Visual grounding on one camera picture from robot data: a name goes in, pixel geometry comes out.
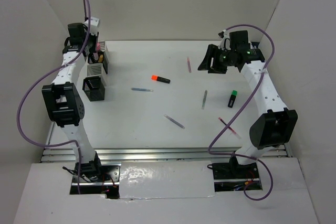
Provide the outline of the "pink orange capped marker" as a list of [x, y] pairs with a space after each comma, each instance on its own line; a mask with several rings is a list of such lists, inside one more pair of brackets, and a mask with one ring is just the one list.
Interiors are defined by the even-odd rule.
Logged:
[[102, 62], [103, 62], [103, 55], [100, 55], [98, 59], [98, 63], [102, 63]]

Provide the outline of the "orange capped black highlighter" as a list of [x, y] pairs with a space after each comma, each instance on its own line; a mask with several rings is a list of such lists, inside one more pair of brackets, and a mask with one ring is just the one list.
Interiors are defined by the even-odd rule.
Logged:
[[164, 77], [160, 77], [160, 76], [155, 76], [155, 75], [152, 75], [151, 79], [153, 81], [167, 83], [167, 84], [169, 84], [171, 82], [170, 79], [167, 79], [167, 78], [164, 78]]

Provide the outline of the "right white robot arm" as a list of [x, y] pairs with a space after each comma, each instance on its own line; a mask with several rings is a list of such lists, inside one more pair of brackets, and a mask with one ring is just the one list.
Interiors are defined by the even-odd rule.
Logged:
[[280, 98], [267, 70], [269, 61], [259, 48], [253, 48], [246, 30], [221, 33], [219, 45], [210, 44], [199, 71], [225, 74], [228, 67], [236, 67], [244, 76], [252, 93], [238, 110], [241, 114], [251, 100], [255, 100], [258, 118], [249, 128], [249, 138], [233, 155], [229, 172], [235, 178], [247, 172], [247, 165], [257, 162], [274, 147], [288, 143], [296, 125], [296, 110], [289, 109]]

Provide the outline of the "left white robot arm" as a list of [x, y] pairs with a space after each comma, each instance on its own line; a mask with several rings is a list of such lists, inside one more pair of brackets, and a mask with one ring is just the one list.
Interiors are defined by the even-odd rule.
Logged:
[[82, 119], [85, 107], [76, 88], [80, 71], [86, 58], [97, 52], [100, 20], [92, 18], [84, 23], [68, 25], [69, 37], [62, 50], [62, 66], [50, 85], [42, 88], [49, 118], [61, 128], [71, 147], [76, 164], [74, 174], [87, 182], [97, 182], [103, 177], [103, 167], [97, 152], [91, 146]]

